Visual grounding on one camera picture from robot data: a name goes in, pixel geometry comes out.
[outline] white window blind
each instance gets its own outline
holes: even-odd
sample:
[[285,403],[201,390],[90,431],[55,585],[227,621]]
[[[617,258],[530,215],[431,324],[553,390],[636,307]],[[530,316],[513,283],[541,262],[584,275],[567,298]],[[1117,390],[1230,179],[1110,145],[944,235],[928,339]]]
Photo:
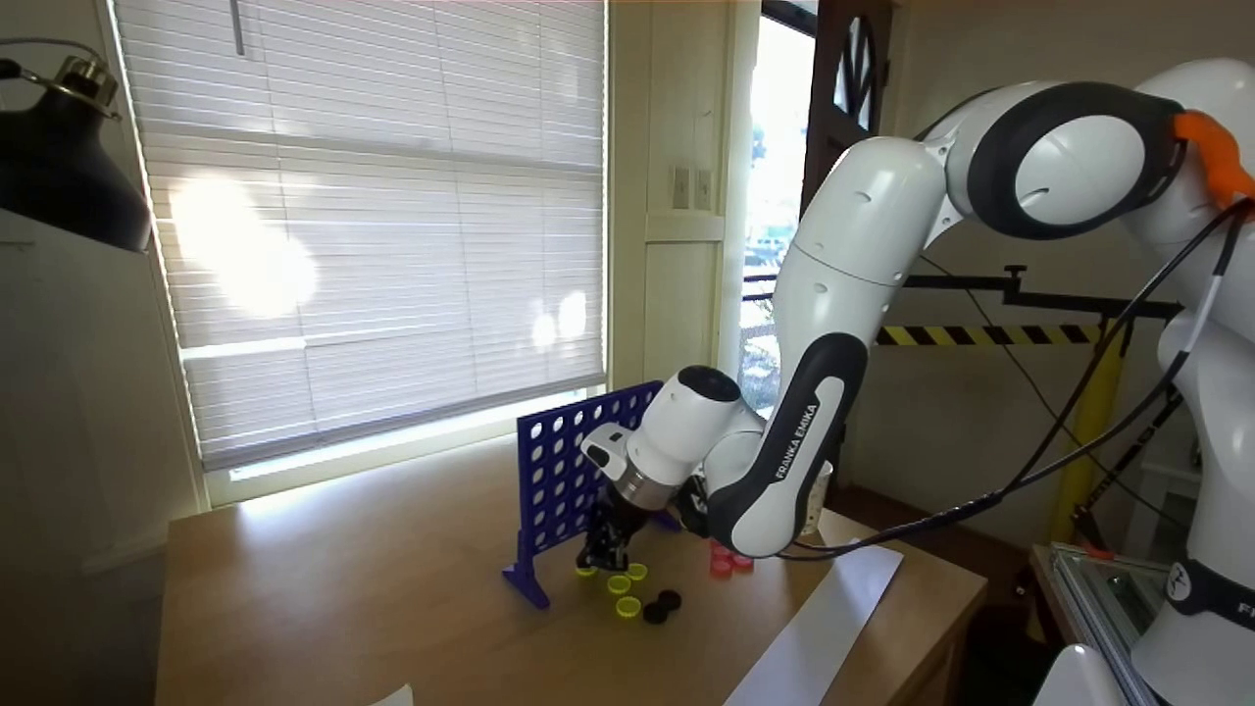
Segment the white window blind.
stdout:
[[113,0],[204,464],[605,375],[598,0]]

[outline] yellow object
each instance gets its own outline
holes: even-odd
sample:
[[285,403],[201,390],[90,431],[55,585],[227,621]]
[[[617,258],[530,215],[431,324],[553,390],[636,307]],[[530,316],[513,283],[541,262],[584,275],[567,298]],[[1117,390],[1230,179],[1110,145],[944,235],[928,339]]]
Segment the yellow object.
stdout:
[[617,600],[617,614],[619,614],[619,621],[639,621],[639,594],[619,594],[619,600]]
[[631,560],[631,566],[628,566],[628,579],[631,579],[631,585],[639,585],[639,579],[645,579],[645,576],[652,576],[652,568],[645,568],[643,560]]
[[631,593],[631,576],[628,576],[628,571],[617,571],[617,576],[605,579],[605,588],[606,588],[611,594],[628,594],[628,593]]
[[[1095,443],[1110,426],[1115,394],[1123,389],[1123,368],[1124,368],[1124,345],[1130,345],[1130,328],[1100,350],[1100,359],[1099,359],[1089,384],[1083,389],[1083,394],[1074,403],[1072,437],[1080,447]],[[1068,464],[1068,470],[1061,470],[1061,477],[1055,487],[1049,539],[1072,539],[1074,536],[1072,516],[1089,498],[1089,488],[1099,487],[1099,473],[1100,473],[1100,466],[1089,454]]]

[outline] blue grid panel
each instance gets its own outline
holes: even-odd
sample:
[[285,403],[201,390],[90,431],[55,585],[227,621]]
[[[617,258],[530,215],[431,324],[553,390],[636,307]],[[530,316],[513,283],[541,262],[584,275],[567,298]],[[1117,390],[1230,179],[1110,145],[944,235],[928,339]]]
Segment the blue grid panel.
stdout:
[[598,422],[639,426],[643,407],[661,384],[631,384],[566,407],[517,415],[517,551],[500,571],[530,604],[550,607],[533,558],[579,536],[588,507],[606,488],[598,470],[579,454],[579,437]]

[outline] wooden table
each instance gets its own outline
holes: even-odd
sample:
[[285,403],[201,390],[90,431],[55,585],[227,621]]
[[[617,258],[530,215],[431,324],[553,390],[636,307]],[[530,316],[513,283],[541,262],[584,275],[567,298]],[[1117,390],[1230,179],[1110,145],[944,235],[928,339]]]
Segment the wooden table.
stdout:
[[[723,702],[827,566],[758,560],[704,576],[704,539],[645,530],[643,600],[682,593],[661,627],[623,624],[574,543],[541,558],[550,613],[504,579],[513,458],[482,447],[444,466],[375,470],[174,524],[158,702],[421,706]],[[827,702],[944,702],[985,579],[895,543],[900,568]]]

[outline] yellow and black caution tape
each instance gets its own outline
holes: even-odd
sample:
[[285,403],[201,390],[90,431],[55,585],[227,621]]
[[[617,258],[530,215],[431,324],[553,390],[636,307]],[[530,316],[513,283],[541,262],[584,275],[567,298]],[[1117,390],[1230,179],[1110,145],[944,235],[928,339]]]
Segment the yellow and black caution tape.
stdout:
[[879,345],[1095,345],[1099,324],[882,324]]

